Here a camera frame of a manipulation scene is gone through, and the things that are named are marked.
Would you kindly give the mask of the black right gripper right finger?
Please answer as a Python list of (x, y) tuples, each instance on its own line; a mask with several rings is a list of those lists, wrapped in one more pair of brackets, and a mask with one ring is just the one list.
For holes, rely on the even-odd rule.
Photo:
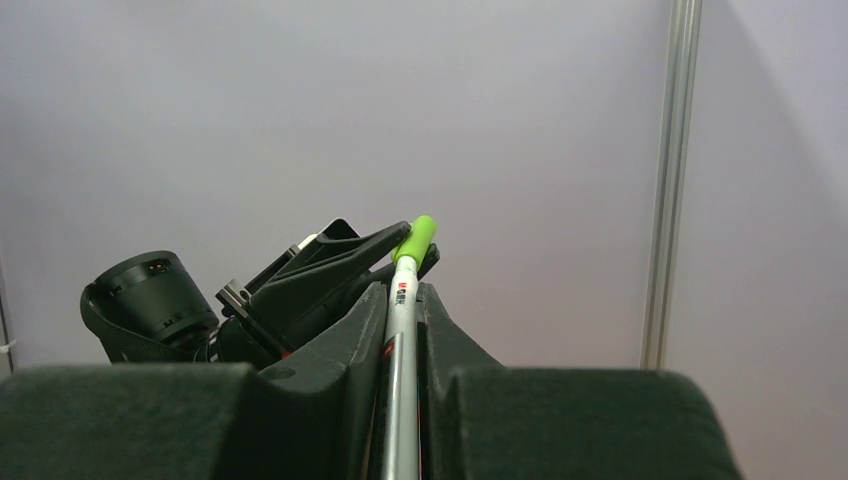
[(739, 479), (704, 392), (671, 371), (507, 367), (418, 293), (428, 479)]

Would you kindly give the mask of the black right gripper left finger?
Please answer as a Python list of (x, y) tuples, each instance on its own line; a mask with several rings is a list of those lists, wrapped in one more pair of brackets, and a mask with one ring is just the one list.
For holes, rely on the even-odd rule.
[(289, 357), (54, 366), (1, 385), (5, 479), (359, 479), (387, 293)]

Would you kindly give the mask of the green marker cap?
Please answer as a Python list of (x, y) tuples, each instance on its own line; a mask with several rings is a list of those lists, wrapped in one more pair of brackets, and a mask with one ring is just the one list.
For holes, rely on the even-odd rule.
[(406, 238), (392, 251), (392, 262), (397, 264), (402, 258), (411, 258), (418, 268), (424, 259), (439, 225), (430, 215), (421, 215), (410, 223), (411, 230)]

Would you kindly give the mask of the green white marker pen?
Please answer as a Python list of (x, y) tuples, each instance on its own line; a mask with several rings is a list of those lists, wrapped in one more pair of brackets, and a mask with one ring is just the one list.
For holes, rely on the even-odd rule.
[(420, 477), (417, 379), (417, 266), (411, 258), (395, 264), (386, 324), (389, 365), (383, 446), (383, 479)]

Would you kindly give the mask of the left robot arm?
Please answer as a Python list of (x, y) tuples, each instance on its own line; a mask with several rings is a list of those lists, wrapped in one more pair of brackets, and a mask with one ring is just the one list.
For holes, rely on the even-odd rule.
[(291, 246), (253, 279), (216, 294), (215, 313), (179, 257), (166, 250), (122, 261), (87, 285), (85, 326), (117, 363), (248, 363), (261, 370), (344, 317), (399, 267), (423, 278), (440, 259), (438, 225), (423, 215), (361, 236), (344, 219)]

